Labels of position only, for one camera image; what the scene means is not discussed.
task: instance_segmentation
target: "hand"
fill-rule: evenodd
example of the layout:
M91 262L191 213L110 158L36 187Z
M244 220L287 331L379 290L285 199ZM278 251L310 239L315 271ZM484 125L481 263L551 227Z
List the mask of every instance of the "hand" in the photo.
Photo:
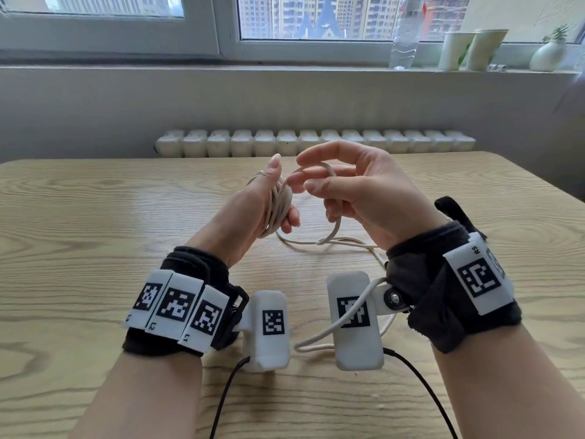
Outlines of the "hand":
M300 166L326 160L354 166L333 165L337 177L310 167L291 174L287 184L296 194L306 190L324 199L328 221L342 215L360 222L382 249L447 222L385 151L338 140L313 146L296 158Z
M228 268L238 263L264 231L268 198L282 173L280 154L267 169L243 190L236 192L218 213L186 243L220 258ZM301 224L298 210L291 206L280 225L285 234Z

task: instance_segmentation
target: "succulent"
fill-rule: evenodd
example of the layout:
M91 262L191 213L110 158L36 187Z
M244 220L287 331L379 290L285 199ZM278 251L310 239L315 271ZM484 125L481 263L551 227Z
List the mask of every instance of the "succulent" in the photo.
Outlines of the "succulent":
M555 30L552 31L552 34L545 36L542 39L542 41L544 43L548 43L551 40L552 41L563 41L563 40L566 40L568 33L569 33L569 25L564 24L562 26L555 28Z

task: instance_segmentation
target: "white paper cup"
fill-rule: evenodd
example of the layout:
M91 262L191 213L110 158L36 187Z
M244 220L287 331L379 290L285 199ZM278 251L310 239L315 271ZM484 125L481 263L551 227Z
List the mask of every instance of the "white paper cup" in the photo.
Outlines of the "white paper cup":
M475 32L447 32L439 60L439 71L457 71L475 36Z
M467 58L468 71L486 71L508 29L483 29L476 30L475 38L469 48L469 57Z

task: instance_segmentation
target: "radiator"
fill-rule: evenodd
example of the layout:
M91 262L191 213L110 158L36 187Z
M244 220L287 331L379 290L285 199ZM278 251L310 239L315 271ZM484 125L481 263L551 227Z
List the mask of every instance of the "radiator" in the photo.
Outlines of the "radiator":
M374 146L391 154L471 151L476 140L457 130L406 130L383 131L366 129L358 132L346 129L339 133L326 129L318 133L303 130L298 134L291 130L260 129L253 133L241 129L233 134L224 129L207 132L194 129L170 130L156 141L155 150L160 157L270 157L276 153L294 156L307 149L331 140L351 140L362 145Z

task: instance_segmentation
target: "small white vase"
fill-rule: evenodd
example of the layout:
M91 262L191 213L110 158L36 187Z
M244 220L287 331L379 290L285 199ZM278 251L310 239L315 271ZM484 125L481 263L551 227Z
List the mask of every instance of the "small white vase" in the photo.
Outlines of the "small white vase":
M530 70L551 73L565 58L566 52L565 40L550 41L534 53L530 59Z

